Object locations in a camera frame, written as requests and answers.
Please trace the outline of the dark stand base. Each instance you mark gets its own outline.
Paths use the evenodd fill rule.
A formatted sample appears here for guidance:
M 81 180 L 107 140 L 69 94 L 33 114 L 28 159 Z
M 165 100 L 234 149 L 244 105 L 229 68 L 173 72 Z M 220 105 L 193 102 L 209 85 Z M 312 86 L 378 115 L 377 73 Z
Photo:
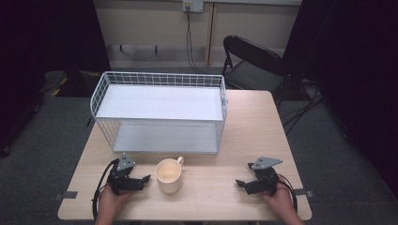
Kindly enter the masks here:
M 80 74 L 81 79 L 71 79 L 64 70 L 47 72 L 39 92 L 48 97 L 89 98 L 100 80 L 100 74 L 91 71 L 81 71 Z

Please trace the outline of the white wall socket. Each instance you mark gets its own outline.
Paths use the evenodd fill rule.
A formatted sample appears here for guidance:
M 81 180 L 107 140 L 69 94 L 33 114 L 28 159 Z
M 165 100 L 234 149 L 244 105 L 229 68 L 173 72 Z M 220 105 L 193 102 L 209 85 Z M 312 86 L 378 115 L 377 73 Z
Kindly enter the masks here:
M 182 10 L 184 12 L 202 13 L 204 10 L 204 2 L 200 0 L 183 0 Z

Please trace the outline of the black curtain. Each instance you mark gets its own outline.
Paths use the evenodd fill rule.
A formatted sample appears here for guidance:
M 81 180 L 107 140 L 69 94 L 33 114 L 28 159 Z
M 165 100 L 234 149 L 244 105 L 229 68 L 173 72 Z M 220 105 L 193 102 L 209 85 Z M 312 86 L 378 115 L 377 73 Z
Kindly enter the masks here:
M 398 0 L 301 0 L 283 60 L 398 199 Z

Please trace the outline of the person's left hand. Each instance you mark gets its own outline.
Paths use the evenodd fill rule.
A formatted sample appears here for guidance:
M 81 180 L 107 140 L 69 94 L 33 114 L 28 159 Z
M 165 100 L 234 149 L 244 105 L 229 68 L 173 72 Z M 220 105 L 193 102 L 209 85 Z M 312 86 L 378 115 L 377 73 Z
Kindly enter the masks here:
M 123 191 L 116 195 L 112 188 L 106 185 L 99 193 L 98 218 L 115 218 L 133 194 L 133 191 Z

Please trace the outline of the dark tape strip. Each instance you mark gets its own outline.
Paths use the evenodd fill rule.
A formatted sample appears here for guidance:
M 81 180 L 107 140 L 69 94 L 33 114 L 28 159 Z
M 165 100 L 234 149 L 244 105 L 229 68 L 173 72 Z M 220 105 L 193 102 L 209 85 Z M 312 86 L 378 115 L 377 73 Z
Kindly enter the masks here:
M 63 201 L 64 199 L 76 199 L 78 191 L 64 191 L 54 195 L 55 201 Z
M 305 188 L 294 189 L 294 193 L 298 195 L 305 195 L 307 198 L 312 198 L 314 196 L 314 192 L 312 190 L 306 190 Z

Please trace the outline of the cream cup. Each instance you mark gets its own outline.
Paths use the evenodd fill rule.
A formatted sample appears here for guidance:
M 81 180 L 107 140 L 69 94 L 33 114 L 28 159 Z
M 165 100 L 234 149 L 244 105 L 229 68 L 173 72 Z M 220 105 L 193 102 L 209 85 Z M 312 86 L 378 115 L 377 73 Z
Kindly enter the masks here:
M 155 174 L 159 189 L 166 194 L 173 194 L 179 191 L 183 184 L 182 166 L 184 157 L 177 159 L 166 158 L 156 167 Z

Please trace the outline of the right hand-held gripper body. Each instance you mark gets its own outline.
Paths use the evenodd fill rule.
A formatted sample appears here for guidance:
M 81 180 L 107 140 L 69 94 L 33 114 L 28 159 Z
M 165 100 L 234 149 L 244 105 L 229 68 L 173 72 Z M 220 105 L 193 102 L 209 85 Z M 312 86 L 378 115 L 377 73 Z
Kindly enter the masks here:
M 256 180 L 248 183 L 245 188 L 246 192 L 248 194 L 268 192 L 273 195 L 279 182 L 278 175 L 273 167 L 278 165 L 280 161 L 277 158 L 259 157 L 253 163 L 252 171 L 254 171 Z

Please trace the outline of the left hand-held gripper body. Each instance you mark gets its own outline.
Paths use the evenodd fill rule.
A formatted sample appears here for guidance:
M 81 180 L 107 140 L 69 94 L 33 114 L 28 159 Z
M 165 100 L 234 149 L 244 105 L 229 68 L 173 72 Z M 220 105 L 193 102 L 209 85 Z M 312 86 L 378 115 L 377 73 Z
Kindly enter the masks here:
M 107 178 L 107 183 L 114 194 L 120 195 L 122 191 L 131 191 L 134 184 L 143 184 L 141 182 L 142 178 L 130 178 L 130 173 L 134 166 L 135 162 L 126 154 L 115 160 Z

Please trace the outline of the black folding chair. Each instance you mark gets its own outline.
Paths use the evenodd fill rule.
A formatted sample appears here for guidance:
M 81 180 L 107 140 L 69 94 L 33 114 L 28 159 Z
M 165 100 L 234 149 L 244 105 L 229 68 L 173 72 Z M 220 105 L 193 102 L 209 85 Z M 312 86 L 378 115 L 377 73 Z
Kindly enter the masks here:
M 223 40 L 226 53 L 222 75 L 233 89 L 269 91 L 282 95 L 288 78 L 283 59 L 275 52 L 239 36 Z

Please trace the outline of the person's right hand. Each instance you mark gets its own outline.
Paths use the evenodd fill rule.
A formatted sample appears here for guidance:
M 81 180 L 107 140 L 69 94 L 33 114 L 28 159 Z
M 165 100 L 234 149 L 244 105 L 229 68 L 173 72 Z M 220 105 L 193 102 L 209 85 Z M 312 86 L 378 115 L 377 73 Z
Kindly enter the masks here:
M 289 218 L 296 214 L 290 191 L 285 185 L 279 183 L 273 195 L 268 192 L 262 192 L 260 196 L 279 218 Z

